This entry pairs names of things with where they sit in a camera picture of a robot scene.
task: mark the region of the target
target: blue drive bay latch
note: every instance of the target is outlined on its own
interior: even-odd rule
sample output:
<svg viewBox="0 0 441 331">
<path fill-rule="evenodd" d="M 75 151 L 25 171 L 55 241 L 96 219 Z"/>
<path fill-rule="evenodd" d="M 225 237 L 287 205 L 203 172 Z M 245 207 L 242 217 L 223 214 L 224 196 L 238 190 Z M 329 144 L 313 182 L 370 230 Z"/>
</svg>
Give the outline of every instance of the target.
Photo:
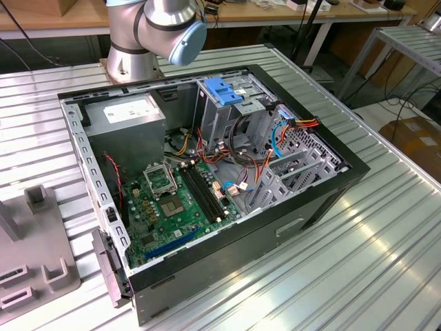
<svg viewBox="0 0 441 331">
<path fill-rule="evenodd" d="M 219 100 L 222 106 L 232 105 L 243 101 L 241 95 L 236 94 L 220 77 L 204 80 L 208 90 Z"/>
</svg>

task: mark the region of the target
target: red cable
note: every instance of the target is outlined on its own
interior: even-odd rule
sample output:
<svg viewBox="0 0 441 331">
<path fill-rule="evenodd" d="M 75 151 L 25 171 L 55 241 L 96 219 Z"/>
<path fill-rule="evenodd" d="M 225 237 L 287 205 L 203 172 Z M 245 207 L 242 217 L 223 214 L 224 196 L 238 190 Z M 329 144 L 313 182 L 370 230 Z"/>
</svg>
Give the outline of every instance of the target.
<svg viewBox="0 0 441 331">
<path fill-rule="evenodd" d="M 123 209 L 123 186 L 121 184 L 121 178 L 119 176 L 119 170 L 118 170 L 118 166 L 115 163 L 115 161 L 107 154 L 104 154 L 105 157 L 107 157 L 109 159 L 110 162 L 112 162 L 113 167 L 115 168 L 115 172 L 116 172 L 116 177 L 118 178 L 118 190 L 119 190 L 119 210 Z"/>
</svg>

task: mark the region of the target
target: electronic equipment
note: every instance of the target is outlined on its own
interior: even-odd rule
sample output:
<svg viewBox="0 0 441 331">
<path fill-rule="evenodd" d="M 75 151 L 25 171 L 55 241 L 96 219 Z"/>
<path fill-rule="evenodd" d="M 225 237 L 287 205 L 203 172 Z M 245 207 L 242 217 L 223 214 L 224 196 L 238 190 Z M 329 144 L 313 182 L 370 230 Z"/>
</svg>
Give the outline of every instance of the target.
<svg viewBox="0 0 441 331">
<path fill-rule="evenodd" d="M 110 298 L 140 325 L 318 222 L 369 171 L 259 66 L 59 99 Z"/>
<path fill-rule="evenodd" d="M 218 14 L 218 9 L 219 9 L 218 6 L 207 4 L 204 7 L 204 13 L 216 16 Z"/>
<path fill-rule="evenodd" d="M 404 8 L 405 4 L 405 0 L 385 0 L 383 3 L 383 7 L 390 10 L 401 10 Z"/>
</svg>

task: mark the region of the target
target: wooden table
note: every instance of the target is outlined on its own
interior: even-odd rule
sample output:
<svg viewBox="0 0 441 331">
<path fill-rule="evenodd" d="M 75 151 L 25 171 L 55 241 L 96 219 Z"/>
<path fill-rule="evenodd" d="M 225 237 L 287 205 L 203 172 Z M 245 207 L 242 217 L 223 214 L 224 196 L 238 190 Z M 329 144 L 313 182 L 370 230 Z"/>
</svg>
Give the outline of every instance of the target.
<svg viewBox="0 0 441 331">
<path fill-rule="evenodd" d="M 11 9 L 11 11 L 32 38 L 109 34 L 107 9 L 103 0 L 78 0 L 63 17 L 52 17 L 25 10 Z M 246 4 L 225 3 L 219 6 L 218 27 L 296 25 L 300 24 L 302 14 L 302 11 L 294 11 L 285 6 L 264 10 L 252 2 Z M 402 12 L 367 14 L 351 5 L 349 0 L 342 0 L 340 5 L 332 6 L 329 12 L 318 13 L 314 20 L 314 23 L 321 24 L 321 27 L 305 65 L 312 65 L 333 23 L 401 21 L 400 25 L 405 26 L 415 14 L 416 11 L 407 6 Z M 208 28 L 213 28 L 214 17 L 208 15 L 207 20 L 209 22 Z M 6 13 L 1 12 L 0 37 L 3 39 L 23 38 Z"/>
</svg>

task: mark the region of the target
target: light blue cap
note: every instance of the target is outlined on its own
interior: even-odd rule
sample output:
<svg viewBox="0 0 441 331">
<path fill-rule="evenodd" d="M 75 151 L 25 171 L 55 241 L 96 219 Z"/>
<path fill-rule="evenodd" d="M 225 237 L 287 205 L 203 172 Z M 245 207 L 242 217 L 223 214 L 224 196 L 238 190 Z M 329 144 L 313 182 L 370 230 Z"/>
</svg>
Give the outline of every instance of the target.
<svg viewBox="0 0 441 331">
<path fill-rule="evenodd" d="M 178 66 L 187 66 L 198 56 L 207 37 L 207 27 L 201 21 L 194 22 L 173 47 L 168 61 Z"/>
<path fill-rule="evenodd" d="M 145 0 L 107 0 L 107 7 L 129 5 L 131 3 L 142 2 Z"/>
</svg>

